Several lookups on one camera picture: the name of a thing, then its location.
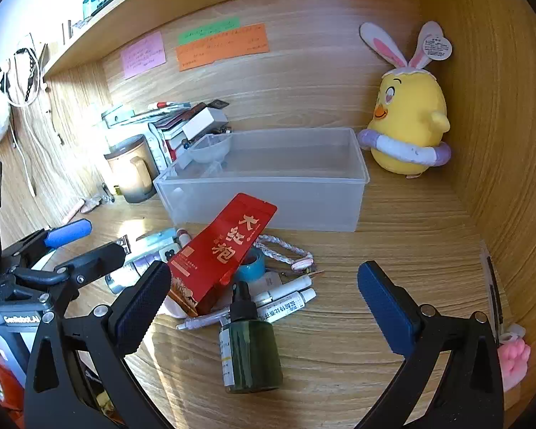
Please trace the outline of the white mahjong tile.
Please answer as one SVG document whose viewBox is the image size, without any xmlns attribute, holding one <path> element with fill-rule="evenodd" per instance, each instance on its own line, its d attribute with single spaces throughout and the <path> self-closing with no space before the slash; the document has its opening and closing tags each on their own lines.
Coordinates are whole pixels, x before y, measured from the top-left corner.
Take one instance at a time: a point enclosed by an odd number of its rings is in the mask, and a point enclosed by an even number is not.
<svg viewBox="0 0 536 429">
<path fill-rule="evenodd" d="M 178 243 L 171 243 L 169 245 L 163 246 L 159 249 L 159 257 L 162 262 L 168 263 L 175 254 L 181 251 L 181 246 Z"/>
</svg>

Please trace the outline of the white green cream tube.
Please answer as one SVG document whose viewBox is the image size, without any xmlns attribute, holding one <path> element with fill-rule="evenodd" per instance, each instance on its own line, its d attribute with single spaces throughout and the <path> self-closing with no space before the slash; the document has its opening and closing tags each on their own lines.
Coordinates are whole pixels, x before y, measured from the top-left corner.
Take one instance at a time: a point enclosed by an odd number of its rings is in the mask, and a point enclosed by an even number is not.
<svg viewBox="0 0 536 429">
<path fill-rule="evenodd" d="M 161 231 L 147 232 L 136 239 L 129 239 L 129 253 L 125 261 L 130 262 L 138 258 L 157 253 L 161 248 L 171 245 L 177 236 L 175 228 L 167 228 Z"/>
</svg>

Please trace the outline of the red tea packet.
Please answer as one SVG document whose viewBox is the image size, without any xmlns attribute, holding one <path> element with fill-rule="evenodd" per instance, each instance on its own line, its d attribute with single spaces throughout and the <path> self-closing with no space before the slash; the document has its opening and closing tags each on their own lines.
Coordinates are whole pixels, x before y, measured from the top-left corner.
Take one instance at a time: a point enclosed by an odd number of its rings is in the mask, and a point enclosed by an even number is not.
<svg viewBox="0 0 536 429">
<path fill-rule="evenodd" d="M 239 193 L 171 258 L 169 296 L 189 317 L 211 311 L 276 212 L 276 205 Z"/>
</svg>

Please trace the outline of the blue tape roll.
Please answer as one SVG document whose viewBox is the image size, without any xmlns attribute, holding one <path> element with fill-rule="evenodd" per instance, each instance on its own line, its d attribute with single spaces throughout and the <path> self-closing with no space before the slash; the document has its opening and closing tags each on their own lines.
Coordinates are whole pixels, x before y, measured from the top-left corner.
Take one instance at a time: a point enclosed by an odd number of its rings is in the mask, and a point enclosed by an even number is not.
<svg viewBox="0 0 536 429">
<path fill-rule="evenodd" d="M 249 249 L 248 254 L 238 267 L 234 281 L 255 282 L 265 273 L 265 257 L 261 250 L 256 247 Z"/>
</svg>

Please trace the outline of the dark green spray bottle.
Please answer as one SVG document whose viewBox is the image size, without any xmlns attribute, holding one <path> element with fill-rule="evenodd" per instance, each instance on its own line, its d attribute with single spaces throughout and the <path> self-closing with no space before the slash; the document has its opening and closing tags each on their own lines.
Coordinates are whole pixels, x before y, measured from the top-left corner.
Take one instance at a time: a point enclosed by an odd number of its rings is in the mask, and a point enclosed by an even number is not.
<svg viewBox="0 0 536 429">
<path fill-rule="evenodd" d="M 282 385 L 273 326 L 259 317 L 244 281 L 232 286 L 229 322 L 219 332 L 219 347 L 223 385 L 228 393 L 264 392 Z"/>
</svg>

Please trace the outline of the white marker pen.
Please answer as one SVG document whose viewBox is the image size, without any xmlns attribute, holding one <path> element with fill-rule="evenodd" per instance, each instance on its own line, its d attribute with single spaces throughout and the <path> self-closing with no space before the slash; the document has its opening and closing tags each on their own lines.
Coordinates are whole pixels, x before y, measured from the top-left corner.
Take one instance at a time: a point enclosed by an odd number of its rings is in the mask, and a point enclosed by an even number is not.
<svg viewBox="0 0 536 429">
<path fill-rule="evenodd" d="M 263 291 L 261 294 L 258 294 L 253 298 L 253 302 L 256 306 L 263 306 L 293 294 L 294 292 L 306 290 L 310 288 L 312 284 L 312 277 L 306 274 L 286 284 L 282 284 L 279 287 L 273 288 L 272 290 Z"/>
</svg>

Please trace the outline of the white lip balm stick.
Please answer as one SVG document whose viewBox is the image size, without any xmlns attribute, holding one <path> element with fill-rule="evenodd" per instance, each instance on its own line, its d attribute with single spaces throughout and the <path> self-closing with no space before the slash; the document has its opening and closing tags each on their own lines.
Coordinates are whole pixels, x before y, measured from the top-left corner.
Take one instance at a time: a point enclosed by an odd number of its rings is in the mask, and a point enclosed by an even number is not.
<svg viewBox="0 0 536 429">
<path fill-rule="evenodd" d="M 176 229 L 176 240 L 178 244 L 184 248 L 189 245 L 189 243 L 192 241 L 192 237 L 190 234 L 184 229 L 184 228 L 177 228 Z"/>
</svg>

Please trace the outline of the pink paw toy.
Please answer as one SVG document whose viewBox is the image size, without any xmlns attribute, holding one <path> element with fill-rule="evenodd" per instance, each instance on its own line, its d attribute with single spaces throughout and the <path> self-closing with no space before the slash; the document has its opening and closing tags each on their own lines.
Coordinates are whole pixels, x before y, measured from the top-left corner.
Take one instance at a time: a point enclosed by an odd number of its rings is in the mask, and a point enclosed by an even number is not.
<svg viewBox="0 0 536 429">
<path fill-rule="evenodd" d="M 502 372 L 504 392 L 512 390 L 526 377 L 531 356 L 531 347 L 525 342 L 526 330 L 512 324 L 499 338 L 498 360 Z"/>
</svg>

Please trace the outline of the brown ceramic mug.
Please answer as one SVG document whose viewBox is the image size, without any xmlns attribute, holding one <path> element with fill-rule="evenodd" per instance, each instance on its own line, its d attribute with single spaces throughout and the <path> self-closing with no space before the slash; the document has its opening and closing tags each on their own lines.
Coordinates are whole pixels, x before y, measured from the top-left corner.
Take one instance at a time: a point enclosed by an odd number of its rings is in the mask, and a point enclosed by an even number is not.
<svg viewBox="0 0 536 429">
<path fill-rule="evenodd" d="M 145 135 L 134 135 L 104 154 L 121 194 L 128 203 L 145 202 L 157 192 L 159 170 Z"/>
</svg>

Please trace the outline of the stack of books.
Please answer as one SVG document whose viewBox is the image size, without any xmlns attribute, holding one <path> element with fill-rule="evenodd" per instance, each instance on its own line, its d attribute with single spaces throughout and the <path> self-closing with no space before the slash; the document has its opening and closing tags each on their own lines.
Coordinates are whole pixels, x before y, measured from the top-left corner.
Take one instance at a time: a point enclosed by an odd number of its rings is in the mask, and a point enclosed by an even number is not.
<svg viewBox="0 0 536 429">
<path fill-rule="evenodd" d="M 224 133 L 228 128 L 212 129 L 194 140 L 186 140 L 183 126 L 205 107 L 224 110 L 229 103 L 220 99 L 212 102 L 191 103 L 160 102 L 148 106 L 144 112 L 135 112 L 128 105 L 120 105 L 101 115 L 102 127 L 108 151 L 123 140 L 134 135 L 145 135 L 160 172 L 170 166 L 181 154 L 203 135 Z"/>
</svg>

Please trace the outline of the white small box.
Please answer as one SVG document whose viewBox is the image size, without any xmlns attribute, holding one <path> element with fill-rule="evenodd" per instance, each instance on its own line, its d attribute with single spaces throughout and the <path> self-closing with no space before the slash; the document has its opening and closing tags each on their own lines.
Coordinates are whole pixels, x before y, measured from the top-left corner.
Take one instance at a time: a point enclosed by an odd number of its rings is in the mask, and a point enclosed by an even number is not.
<svg viewBox="0 0 536 429">
<path fill-rule="evenodd" d="M 227 123 L 227 118 L 222 109 L 205 107 L 197 112 L 183 126 L 182 131 L 186 140 L 194 140 L 201 134 L 207 134 L 212 129 L 222 128 Z"/>
</svg>

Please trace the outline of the pink sticky note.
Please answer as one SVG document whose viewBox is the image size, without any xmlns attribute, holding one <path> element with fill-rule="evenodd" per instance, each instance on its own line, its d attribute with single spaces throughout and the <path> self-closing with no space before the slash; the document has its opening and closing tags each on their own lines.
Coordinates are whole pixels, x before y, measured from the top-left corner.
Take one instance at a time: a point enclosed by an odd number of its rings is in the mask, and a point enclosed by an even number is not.
<svg viewBox="0 0 536 429">
<path fill-rule="evenodd" d="M 124 78 L 131 79 L 166 63 L 162 33 L 153 32 L 120 52 Z"/>
</svg>

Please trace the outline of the yellow chick plush toy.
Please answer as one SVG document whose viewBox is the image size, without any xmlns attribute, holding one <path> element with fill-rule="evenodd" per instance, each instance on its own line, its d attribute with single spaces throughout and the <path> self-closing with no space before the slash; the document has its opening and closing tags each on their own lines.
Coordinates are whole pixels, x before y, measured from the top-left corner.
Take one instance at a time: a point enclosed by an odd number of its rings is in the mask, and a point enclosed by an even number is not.
<svg viewBox="0 0 536 429">
<path fill-rule="evenodd" d="M 365 22 L 360 37 L 393 69 L 381 78 L 373 117 L 357 138 L 363 149 L 388 172 L 414 177 L 444 166 L 451 149 L 442 138 L 450 131 L 445 96 L 427 69 L 452 55 L 452 44 L 438 22 L 423 24 L 415 53 L 406 59 L 387 32 Z"/>
</svg>

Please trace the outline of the green sticky note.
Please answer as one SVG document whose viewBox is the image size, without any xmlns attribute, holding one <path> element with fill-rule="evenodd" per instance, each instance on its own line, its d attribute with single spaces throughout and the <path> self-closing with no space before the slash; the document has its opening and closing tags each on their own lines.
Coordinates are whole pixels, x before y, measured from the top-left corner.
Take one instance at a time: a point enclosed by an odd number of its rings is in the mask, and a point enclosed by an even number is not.
<svg viewBox="0 0 536 429">
<path fill-rule="evenodd" d="M 189 29 L 178 36 L 178 45 L 186 45 L 203 38 L 217 35 L 222 32 L 233 30 L 240 27 L 238 16 L 232 18 L 217 20 L 208 24 Z"/>
</svg>

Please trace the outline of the orange sticky note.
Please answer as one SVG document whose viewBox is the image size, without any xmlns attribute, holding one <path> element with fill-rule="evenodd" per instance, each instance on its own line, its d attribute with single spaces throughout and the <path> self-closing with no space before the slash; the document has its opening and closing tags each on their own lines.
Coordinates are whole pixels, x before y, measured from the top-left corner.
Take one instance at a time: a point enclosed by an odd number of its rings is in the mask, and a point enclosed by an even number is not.
<svg viewBox="0 0 536 429">
<path fill-rule="evenodd" d="M 179 45 L 175 49 L 181 72 L 224 59 L 269 51 L 264 23 L 224 31 L 186 45 Z"/>
</svg>

